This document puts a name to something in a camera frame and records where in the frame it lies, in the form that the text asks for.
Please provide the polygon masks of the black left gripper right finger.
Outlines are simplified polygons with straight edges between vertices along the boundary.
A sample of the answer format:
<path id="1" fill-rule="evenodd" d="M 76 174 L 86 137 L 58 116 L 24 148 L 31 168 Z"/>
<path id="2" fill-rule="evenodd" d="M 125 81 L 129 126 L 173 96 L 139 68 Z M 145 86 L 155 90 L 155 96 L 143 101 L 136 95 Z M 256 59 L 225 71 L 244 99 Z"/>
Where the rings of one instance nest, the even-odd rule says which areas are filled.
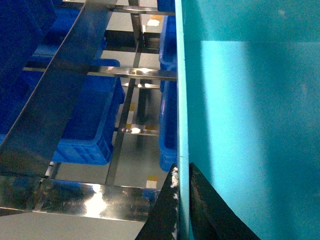
<path id="1" fill-rule="evenodd" d="M 199 168 L 189 164 L 189 210 L 195 240 L 258 240 Z"/>

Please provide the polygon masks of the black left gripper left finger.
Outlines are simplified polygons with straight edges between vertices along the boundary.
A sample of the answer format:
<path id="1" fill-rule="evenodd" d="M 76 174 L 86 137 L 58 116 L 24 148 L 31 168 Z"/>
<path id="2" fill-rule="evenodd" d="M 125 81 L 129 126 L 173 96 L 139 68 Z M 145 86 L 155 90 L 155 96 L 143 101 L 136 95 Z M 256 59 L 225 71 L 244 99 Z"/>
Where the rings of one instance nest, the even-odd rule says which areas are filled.
<path id="1" fill-rule="evenodd" d="M 137 240 L 176 240 L 179 215 L 179 170 L 174 163 Z"/>

